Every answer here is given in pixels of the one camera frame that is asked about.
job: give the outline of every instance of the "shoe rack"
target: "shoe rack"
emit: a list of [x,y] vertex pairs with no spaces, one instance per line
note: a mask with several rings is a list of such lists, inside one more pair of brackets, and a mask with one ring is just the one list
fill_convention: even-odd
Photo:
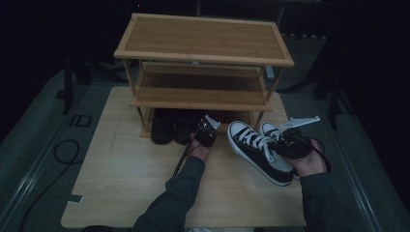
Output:
[[[293,66],[274,22],[159,14],[133,14],[114,57],[124,61],[143,137],[155,108],[205,109],[222,132],[233,120],[257,127],[274,110],[270,100],[283,69]],[[139,61],[136,81],[132,59]],[[266,66],[277,67],[268,88]]]

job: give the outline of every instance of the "gray carpet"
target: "gray carpet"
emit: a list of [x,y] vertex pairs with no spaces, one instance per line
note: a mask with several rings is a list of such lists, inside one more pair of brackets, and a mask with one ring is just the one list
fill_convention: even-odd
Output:
[[[288,87],[306,76],[323,42],[313,39],[295,40],[286,38],[286,43],[295,61],[295,68],[283,74],[278,87]],[[0,231],[18,231],[30,204],[67,166],[53,156],[53,148],[66,139],[75,139],[79,144],[77,160],[82,160],[93,137],[112,86],[123,85],[109,80],[97,79],[90,87],[74,85],[75,104],[70,114],[63,116],[63,102],[54,99],[63,88],[63,75],[57,74],[44,86],[33,100],[24,117],[0,145],[0,202],[2,221],[11,209],[6,207],[16,202],[14,194],[33,163],[44,161],[44,169],[37,173],[27,199],[15,203],[15,214],[2,225]],[[362,231],[410,231],[410,217],[401,204],[390,183],[363,127],[355,115],[342,110],[337,115],[338,130],[333,130],[327,120],[329,101],[316,101],[311,96],[315,83],[292,94],[281,94],[289,117],[304,118],[320,116],[321,121],[301,127],[304,135],[322,141],[326,155],[333,163],[332,178],[343,201],[354,209]],[[91,117],[88,127],[72,125],[73,117]],[[68,161],[75,156],[75,144],[62,144],[57,153]],[[81,164],[74,164],[68,172],[50,188],[34,206],[25,222],[24,231],[80,231],[65,229],[60,224],[65,204],[70,196]],[[117,228],[115,231],[127,231]],[[267,228],[266,231],[300,232],[302,228]]]

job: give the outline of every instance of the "dark sleeve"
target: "dark sleeve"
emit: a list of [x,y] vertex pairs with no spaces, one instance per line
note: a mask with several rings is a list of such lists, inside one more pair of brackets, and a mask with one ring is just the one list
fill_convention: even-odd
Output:
[[188,157],[180,174],[165,184],[165,192],[140,216],[135,231],[181,231],[188,210],[198,193],[205,163],[197,157]]
[[336,196],[329,174],[302,177],[301,186],[308,232],[357,231],[355,214]]

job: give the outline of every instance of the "hand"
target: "hand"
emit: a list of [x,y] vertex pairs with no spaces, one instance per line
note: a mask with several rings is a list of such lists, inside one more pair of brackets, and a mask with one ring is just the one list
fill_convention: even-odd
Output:
[[196,141],[196,139],[194,139],[192,144],[190,145],[189,156],[198,157],[206,162],[206,160],[208,160],[210,152],[211,148],[203,147],[198,141]]
[[[317,141],[311,140],[311,145],[317,150],[320,150]],[[300,177],[327,172],[325,161],[314,150],[303,159],[283,159],[293,165]]]

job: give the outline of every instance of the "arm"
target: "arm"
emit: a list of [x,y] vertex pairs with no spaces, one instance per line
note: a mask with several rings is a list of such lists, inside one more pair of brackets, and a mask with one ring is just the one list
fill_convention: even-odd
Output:
[[[319,149],[316,141],[312,145]],[[312,151],[304,159],[286,159],[300,175],[304,217],[308,231],[356,231],[357,221],[351,208],[336,196],[326,164]]]
[[[194,140],[191,147],[198,145]],[[165,192],[138,218],[132,232],[181,231],[184,228],[186,214],[198,193],[209,152],[209,148],[202,146],[192,150],[180,174],[166,182]]]

